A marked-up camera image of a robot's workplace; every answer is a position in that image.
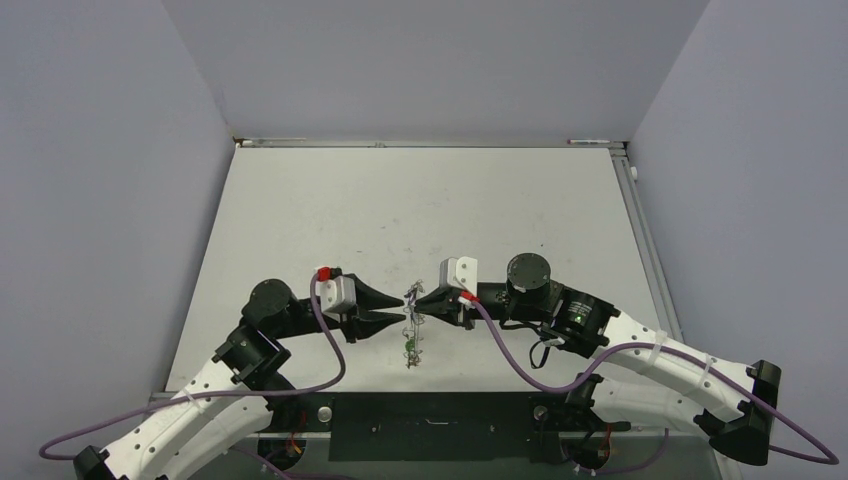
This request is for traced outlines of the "grey metal keyring disc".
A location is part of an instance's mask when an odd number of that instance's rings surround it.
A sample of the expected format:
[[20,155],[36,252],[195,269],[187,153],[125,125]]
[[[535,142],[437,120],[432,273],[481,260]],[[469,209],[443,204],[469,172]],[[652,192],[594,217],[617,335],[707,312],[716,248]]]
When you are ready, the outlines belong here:
[[[417,280],[410,286],[407,293],[404,295],[404,298],[406,300],[410,295],[415,295],[418,299],[419,295],[423,293],[423,282],[421,280]],[[412,369],[414,367],[419,366],[421,363],[421,354],[423,350],[420,347],[422,339],[420,327],[424,323],[424,319],[423,316],[421,314],[418,314],[416,311],[414,313],[408,313],[406,311],[406,306],[404,307],[404,312],[406,313],[409,321],[409,324],[402,331],[402,334],[405,338],[405,343],[409,339],[414,339],[416,341],[416,351],[414,353],[407,353],[405,350],[404,343],[404,358],[406,359],[406,368]]]

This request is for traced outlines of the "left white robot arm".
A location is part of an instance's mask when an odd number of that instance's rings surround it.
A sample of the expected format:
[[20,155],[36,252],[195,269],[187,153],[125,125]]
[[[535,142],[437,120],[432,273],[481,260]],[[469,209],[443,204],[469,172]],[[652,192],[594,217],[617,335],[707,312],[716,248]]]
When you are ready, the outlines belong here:
[[73,459],[79,479],[186,479],[247,435],[296,421],[295,388],[280,372],[285,338],[339,330],[354,343],[403,321],[401,299],[338,268],[317,270],[310,296],[298,299],[279,279],[258,283],[241,318],[200,371],[145,420],[105,447]]

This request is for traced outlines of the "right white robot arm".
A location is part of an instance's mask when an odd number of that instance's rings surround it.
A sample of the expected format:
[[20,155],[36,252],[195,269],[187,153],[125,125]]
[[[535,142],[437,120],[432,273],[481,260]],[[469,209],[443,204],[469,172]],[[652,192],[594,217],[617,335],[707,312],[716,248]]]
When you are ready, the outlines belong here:
[[[535,389],[563,396],[566,417],[579,428],[651,425],[700,436],[732,460],[767,464],[779,367],[722,360],[680,343],[553,280],[549,262],[536,253],[511,259],[501,283],[479,281],[477,267],[471,257],[444,260],[438,288],[414,301],[414,313],[467,330],[484,320],[513,370]],[[542,384],[508,351],[500,331],[513,326],[590,366],[565,386]]]

